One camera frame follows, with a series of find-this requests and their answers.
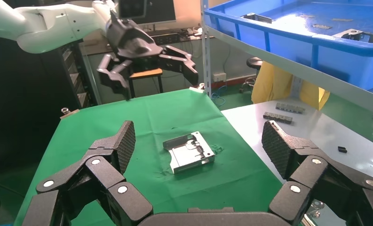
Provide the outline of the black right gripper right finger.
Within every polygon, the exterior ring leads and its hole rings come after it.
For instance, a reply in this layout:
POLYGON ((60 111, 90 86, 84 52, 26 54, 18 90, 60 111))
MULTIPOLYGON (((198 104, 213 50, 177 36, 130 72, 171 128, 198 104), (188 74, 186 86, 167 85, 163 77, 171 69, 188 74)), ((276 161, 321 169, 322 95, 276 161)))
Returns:
POLYGON ((318 200, 348 226, 373 226, 373 177, 331 159, 308 139, 288 135, 275 121, 264 123, 262 146, 285 180, 270 213, 296 226, 318 200))

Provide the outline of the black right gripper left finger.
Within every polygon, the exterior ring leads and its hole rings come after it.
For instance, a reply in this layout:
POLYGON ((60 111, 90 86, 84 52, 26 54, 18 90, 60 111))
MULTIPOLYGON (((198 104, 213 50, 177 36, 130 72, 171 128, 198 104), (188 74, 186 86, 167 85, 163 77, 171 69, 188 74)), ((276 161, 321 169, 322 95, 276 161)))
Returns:
POLYGON ((135 142, 132 121, 123 122, 115 135, 94 141, 80 160, 36 186, 23 225, 69 226, 94 201, 116 225, 140 224, 153 207, 124 176, 135 142))

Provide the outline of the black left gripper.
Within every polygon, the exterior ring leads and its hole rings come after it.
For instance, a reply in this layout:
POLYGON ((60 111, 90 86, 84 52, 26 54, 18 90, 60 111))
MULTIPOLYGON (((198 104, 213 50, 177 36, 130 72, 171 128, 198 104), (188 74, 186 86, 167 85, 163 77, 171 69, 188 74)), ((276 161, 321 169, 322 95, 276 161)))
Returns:
POLYGON ((191 85, 198 85, 198 71, 192 54, 169 45, 163 49, 134 21, 120 19, 114 11, 110 16, 106 38, 117 58, 110 54, 102 57, 97 68, 102 85, 130 100, 128 80, 132 72, 157 68, 181 73, 191 85))

